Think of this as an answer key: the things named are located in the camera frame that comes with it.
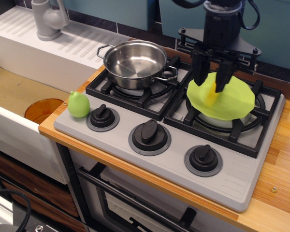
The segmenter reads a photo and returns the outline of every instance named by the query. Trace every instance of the knob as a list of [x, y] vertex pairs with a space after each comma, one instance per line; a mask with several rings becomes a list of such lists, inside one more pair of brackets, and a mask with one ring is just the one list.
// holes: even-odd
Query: knob
[[90, 115], [90, 123], [98, 128], [105, 128], [115, 121], [115, 115], [112, 110], [102, 104], [99, 108], [95, 109]]
[[201, 172], [209, 172], [218, 165], [217, 154], [210, 145], [195, 148], [189, 161], [193, 168]]
[[135, 129], [132, 135], [134, 145], [144, 151], [156, 151], [162, 148], [168, 140], [165, 129], [151, 119]]

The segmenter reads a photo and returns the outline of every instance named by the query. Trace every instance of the yellow-green cloth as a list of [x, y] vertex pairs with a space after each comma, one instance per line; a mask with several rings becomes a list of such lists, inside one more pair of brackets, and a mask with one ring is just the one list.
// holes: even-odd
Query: yellow-green cloth
[[208, 74], [200, 86], [192, 80], [187, 89], [191, 105], [208, 117], [220, 120], [243, 118], [255, 107], [255, 95], [250, 87], [232, 76], [221, 93], [215, 93], [216, 72]]

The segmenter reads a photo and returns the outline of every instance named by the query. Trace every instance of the oven window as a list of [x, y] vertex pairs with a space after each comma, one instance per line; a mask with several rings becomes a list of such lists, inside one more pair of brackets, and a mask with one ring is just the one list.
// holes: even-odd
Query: oven window
[[104, 216], [124, 231], [170, 232], [171, 230], [148, 215], [124, 203], [113, 195], [98, 189]]

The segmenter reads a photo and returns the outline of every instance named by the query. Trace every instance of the saucepan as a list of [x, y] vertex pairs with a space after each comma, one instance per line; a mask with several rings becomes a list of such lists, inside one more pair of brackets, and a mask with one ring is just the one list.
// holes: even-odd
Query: saucepan
[[[111, 48], [104, 56], [102, 48]], [[133, 40], [99, 47], [97, 56], [103, 59], [109, 79], [125, 89], [145, 89], [157, 81], [177, 78], [177, 68], [166, 65], [167, 55], [159, 45], [142, 40]]]

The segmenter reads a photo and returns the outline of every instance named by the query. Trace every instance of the gas stove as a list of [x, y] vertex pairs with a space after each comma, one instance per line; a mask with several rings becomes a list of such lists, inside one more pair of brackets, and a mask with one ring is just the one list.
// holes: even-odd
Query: gas stove
[[[131, 93], [121, 89], [118, 92], [108, 82], [107, 73], [102, 72], [83, 93], [90, 102], [89, 115], [74, 118], [66, 109], [56, 119], [54, 127], [243, 212], [250, 202], [285, 98], [280, 91], [264, 87], [259, 81], [248, 83], [259, 96], [252, 116], [242, 125], [233, 122], [237, 129], [228, 125], [207, 128], [206, 120], [196, 114], [186, 100], [187, 84], [192, 79], [190, 65], [177, 61], [176, 66], [178, 83], [163, 83], [165, 87], [162, 89], [171, 86], [170, 90], [157, 97], [146, 97], [144, 102], [142, 97], [146, 95], [146, 90]], [[155, 87], [150, 92], [150, 96], [154, 95]], [[101, 112], [107, 118], [115, 118], [106, 123], [105, 129], [97, 129], [95, 125]], [[201, 162], [199, 170], [194, 170], [196, 159]], [[213, 160], [215, 164], [207, 165], [208, 160]]]

